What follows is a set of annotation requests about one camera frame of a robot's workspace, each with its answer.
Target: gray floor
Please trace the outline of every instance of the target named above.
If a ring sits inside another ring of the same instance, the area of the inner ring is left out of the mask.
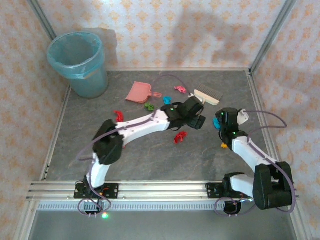
[[[290,215],[276,209],[238,217],[213,211],[109,212],[108,219],[38,211],[29,240],[296,240]]]
[[[182,78],[193,92],[202,83],[223,93],[218,106],[205,104],[206,122],[200,130],[188,126],[180,131],[188,132],[182,143],[174,144],[176,131],[156,132],[129,143],[121,159],[110,167],[107,181],[220,181],[224,174],[253,173],[246,163],[229,149],[221,148],[221,140],[213,127],[215,113],[224,107],[255,109],[253,97],[244,71],[113,71],[108,72],[109,87],[96,99],[84,99],[71,92],[58,140],[50,164],[47,181],[82,180],[89,162],[77,162],[77,153],[94,137],[101,124],[108,119],[115,121],[114,110],[122,111],[125,120],[133,120],[149,114],[142,104],[126,101],[134,81],[151,83],[159,74],[174,74]],[[174,90],[181,85],[172,77],[160,80],[155,92],[171,96],[173,102],[184,102],[187,96]],[[163,106],[163,100],[155,104]],[[259,127],[258,116],[241,129],[250,132]],[[266,151],[262,132],[253,141]]]

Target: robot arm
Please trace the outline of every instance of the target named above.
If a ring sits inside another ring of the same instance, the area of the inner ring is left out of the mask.
[[[133,140],[155,132],[179,129],[184,125],[196,130],[201,129],[206,120],[204,116],[200,115],[203,109],[203,104],[192,96],[184,103],[176,102],[164,105],[156,112],[138,119],[118,123],[113,123],[111,119],[105,121],[94,139],[107,132],[118,131],[102,138],[93,145],[95,162],[91,173],[84,177],[85,184],[89,186],[88,180],[91,177],[91,186],[94,189],[103,186],[109,167],[120,159],[123,146]]]
[[[245,111],[235,108],[223,108],[215,115],[219,136],[230,150],[238,154],[254,172],[254,178],[243,172],[226,174],[223,179],[225,190],[241,192],[254,199],[259,209],[271,209],[292,204],[292,192],[285,177],[271,164],[280,167],[292,181],[291,168],[286,162],[278,162],[264,153],[252,140],[248,143],[248,135],[239,130],[239,125],[249,119]]]

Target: green led light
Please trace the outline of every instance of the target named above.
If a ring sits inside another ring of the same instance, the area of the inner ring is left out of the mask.
[[[106,213],[106,212],[102,213],[102,218],[103,218],[103,219],[107,219],[107,218],[109,218],[108,213]]]

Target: green toy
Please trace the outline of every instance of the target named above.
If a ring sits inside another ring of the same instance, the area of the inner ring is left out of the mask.
[[[155,110],[155,106],[153,106],[152,104],[150,104],[148,102],[144,104],[144,107],[150,112]]]

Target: patterned wallpaper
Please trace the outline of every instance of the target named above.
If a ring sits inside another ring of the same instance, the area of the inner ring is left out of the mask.
[[[109,68],[249,68],[285,0],[39,0],[62,33],[91,30]]]
[[[320,239],[320,4],[299,0],[254,79],[265,108],[288,123],[275,130],[291,164],[314,238]],[[270,118],[271,124],[278,123]]]
[[[0,239],[11,240],[67,85],[47,64],[50,41],[27,1],[2,0],[0,15]]]

